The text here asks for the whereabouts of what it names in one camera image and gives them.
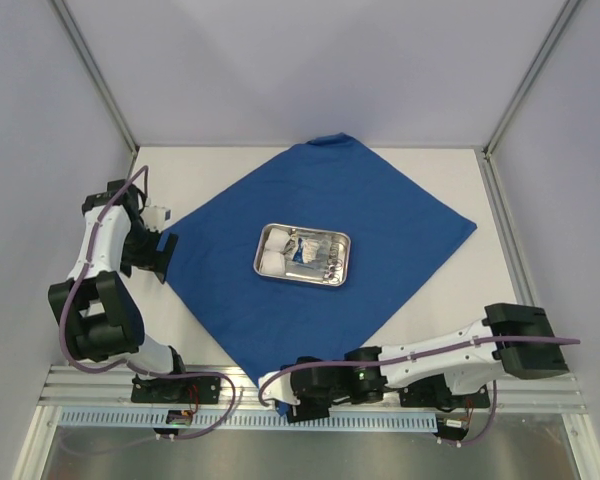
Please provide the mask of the white gauze pad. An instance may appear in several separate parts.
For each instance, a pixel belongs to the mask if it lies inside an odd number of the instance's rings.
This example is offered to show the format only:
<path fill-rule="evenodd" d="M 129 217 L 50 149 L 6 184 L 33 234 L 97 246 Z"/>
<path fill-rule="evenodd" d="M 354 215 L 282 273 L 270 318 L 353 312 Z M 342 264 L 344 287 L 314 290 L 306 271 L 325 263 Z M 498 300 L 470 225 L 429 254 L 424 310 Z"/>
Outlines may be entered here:
<path fill-rule="evenodd" d="M 264 249 L 285 253 L 294 244 L 293 236 L 286 230 L 272 228 L 264 244 Z"/>
<path fill-rule="evenodd" d="M 262 254 L 259 271 L 263 275 L 284 276 L 286 274 L 287 259 L 280 253 L 265 250 Z"/>

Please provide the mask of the stainless steel instrument tray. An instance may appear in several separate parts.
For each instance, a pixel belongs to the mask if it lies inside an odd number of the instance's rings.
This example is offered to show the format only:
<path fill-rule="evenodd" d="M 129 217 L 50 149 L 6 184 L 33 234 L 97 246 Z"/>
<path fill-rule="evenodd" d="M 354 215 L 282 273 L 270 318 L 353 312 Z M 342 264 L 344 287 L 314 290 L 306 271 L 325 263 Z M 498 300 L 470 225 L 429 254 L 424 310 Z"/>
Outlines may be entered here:
<path fill-rule="evenodd" d="M 331 242 L 331 244 L 336 241 L 341 242 L 346 248 L 343 280 L 338 284 L 326 283 L 322 280 L 323 275 L 322 276 L 312 276 L 312 275 L 303 275 L 303 274 L 299 274 L 299 273 L 294 273 L 288 266 L 286 267 L 286 274 L 284 276 L 269 276 L 269 275 L 261 274 L 259 271 L 259 267 L 260 267 L 260 263 L 261 263 L 262 254 L 265 251 L 264 244 L 268 237 L 269 231 L 272 228 L 279 228 L 279 229 L 286 230 L 291 235 L 298 234 L 298 235 L 324 236 Z M 269 278 L 269 279 L 274 279 L 274 280 L 282 280 L 282 281 L 290 281 L 290 282 L 296 282 L 296 283 L 307 284 L 307 285 L 316 285 L 316 286 L 325 286 L 325 287 L 336 288 L 336 287 L 342 286 L 347 280 L 350 253 L 351 253 L 351 239 L 345 233 L 330 231 L 330 230 L 321 230 L 321 229 L 315 229 L 315 228 L 298 227 L 298 226 L 285 225 L 285 224 L 279 224 L 279 223 L 269 223 L 269 224 L 265 225 L 261 230 L 258 245 L 257 245 L 256 252 L 255 252 L 255 258 L 253 261 L 253 269 L 256 274 L 258 274 L 259 276 L 264 277 L 264 278 Z"/>

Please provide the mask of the blue surgical drape cloth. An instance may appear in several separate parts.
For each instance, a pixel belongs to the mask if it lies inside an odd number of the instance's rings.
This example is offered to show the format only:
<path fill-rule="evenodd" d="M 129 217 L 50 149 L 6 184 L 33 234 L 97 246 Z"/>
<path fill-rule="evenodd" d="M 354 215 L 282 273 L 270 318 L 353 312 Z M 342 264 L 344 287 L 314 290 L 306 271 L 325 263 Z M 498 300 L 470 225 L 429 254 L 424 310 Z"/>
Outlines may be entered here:
<path fill-rule="evenodd" d="M 343 232 L 337 288 L 266 279 L 270 223 Z M 339 359 L 380 329 L 475 231 L 473 221 L 345 134 L 297 144 L 172 227 L 167 283 L 252 380 L 301 356 Z"/>

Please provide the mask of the clear packet with gloves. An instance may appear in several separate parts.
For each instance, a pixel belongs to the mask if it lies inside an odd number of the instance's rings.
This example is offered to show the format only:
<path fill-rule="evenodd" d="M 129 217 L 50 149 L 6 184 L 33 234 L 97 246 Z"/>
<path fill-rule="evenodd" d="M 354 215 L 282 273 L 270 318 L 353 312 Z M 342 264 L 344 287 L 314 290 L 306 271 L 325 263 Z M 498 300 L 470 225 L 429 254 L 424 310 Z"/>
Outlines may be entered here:
<path fill-rule="evenodd" d="M 287 266 L 303 275 L 322 276 L 326 273 L 331 242 L 320 235 L 291 236 L 284 250 Z"/>

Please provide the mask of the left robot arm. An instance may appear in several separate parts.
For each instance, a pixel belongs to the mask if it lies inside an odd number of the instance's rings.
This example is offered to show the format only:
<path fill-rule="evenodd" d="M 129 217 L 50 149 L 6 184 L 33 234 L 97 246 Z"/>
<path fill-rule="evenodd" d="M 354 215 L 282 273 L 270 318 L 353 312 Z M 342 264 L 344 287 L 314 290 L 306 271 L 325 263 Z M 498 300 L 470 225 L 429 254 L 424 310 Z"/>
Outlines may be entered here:
<path fill-rule="evenodd" d="M 164 283 L 178 243 L 177 235 L 147 226 L 147 201 L 145 192 L 124 180 L 85 199 L 78 258 L 67 278 L 49 287 L 48 301 L 62 353 L 76 368 L 96 373 L 127 364 L 140 376 L 155 378 L 154 388 L 166 400 L 177 401 L 190 386 L 181 356 L 146 333 L 123 282 L 139 269 Z"/>

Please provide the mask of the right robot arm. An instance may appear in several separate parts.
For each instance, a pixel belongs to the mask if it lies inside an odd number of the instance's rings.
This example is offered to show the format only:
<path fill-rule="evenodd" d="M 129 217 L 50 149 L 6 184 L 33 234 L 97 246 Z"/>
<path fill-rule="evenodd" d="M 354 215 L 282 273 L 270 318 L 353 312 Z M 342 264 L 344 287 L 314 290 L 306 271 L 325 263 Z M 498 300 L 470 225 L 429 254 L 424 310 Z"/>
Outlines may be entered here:
<path fill-rule="evenodd" d="M 537 380 L 567 373 L 561 349 L 568 343 L 543 309 L 497 303 L 483 319 L 426 341 L 361 347 L 340 362 L 300 357 L 263 394 L 288 405 L 292 423 L 326 418 L 340 404 L 378 403 L 394 391 L 409 406 L 449 411 L 505 374 Z"/>

